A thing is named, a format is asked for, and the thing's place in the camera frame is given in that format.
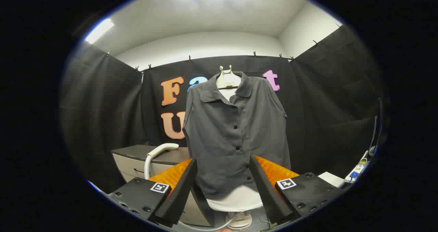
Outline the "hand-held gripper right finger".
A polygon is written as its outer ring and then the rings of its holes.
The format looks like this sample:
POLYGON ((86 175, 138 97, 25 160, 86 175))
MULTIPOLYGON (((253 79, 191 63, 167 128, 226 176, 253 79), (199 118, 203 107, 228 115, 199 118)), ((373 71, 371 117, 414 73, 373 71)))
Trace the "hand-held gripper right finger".
POLYGON ((260 156, 250 156, 249 168, 271 223, 310 216, 343 193, 316 174, 299 175, 260 156))

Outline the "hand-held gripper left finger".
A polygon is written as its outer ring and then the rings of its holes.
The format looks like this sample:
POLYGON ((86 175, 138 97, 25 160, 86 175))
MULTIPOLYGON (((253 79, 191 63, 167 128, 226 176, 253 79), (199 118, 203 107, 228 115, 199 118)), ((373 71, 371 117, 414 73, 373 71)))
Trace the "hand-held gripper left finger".
POLYGON ((142 220, 171 228, 180 220, 197 172, 197 160, 191 158, 150 179, 134 178, 108 198, 142 220))

